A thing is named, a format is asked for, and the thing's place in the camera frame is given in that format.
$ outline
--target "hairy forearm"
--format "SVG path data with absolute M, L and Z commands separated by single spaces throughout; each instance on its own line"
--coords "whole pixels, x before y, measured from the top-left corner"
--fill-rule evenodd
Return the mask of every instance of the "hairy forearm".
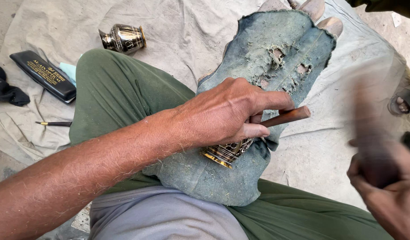
M 177 135 L 174 112 L 159 112 L 60 151 L 1 182 L 0 238 L 40 236 L 118 181 L 188 147 Z

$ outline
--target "hand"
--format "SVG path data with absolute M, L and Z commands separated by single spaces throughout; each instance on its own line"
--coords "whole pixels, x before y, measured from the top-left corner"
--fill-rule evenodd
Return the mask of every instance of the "hand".
M 358 155 L 352 157 L 347 176 L 379 224 L 395 239 L 410 240 L 410 151 L 395 142 L 388 148 L 400 169 L 399 182 L 384 189 L 371 186 L 358 174 Z
M 244 78 L 229 77 L 176 107 L 174 117 L 185 129 L 188 147 L 199 147 L 267 137 L 270 131 L 258 124 L 265 109 L 289 111 L 294 102 L 285 92 L 263 91 Z

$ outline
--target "grey shirt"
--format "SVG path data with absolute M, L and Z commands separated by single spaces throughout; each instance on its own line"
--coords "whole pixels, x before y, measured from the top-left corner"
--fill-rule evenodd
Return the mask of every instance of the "grey shirt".
M 90 226 L 91 240 L 248 239 L 223 205 L 163 186 L 99 196 Z

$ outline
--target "green trousers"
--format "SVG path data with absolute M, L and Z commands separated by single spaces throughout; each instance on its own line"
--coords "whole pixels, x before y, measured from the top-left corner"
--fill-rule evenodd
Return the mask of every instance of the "green trousers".
M 76 70 L 73 145 L 174 108 L 195 93 L 170 74 L 109 50 L 91 50 Z M 160 185 L 137 173 L 108 193 Z M 368 212 L 285 185 L 258 181 L 261 196 L 245 207 L 230 207 L 250 239 L 392 239 Z

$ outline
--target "engraved pattern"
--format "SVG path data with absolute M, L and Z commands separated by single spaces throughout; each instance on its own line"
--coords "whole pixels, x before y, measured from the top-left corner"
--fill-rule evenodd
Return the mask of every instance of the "engraved pattern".
M 104 48 L 115 49 L 124 54 L 130 54 L 146 46 L 146 40 L 140 29 L 123 24 L 115 24 L 109 34 L 100 32 Z
M 239 143 L 208 146 L 205 148 L 203 155 L 218 163 L 222 161 L 228 165 L 227 167 L 231 168 L 232 163 L 251 146 L 253 141 L 253 138 L 247 138 Z

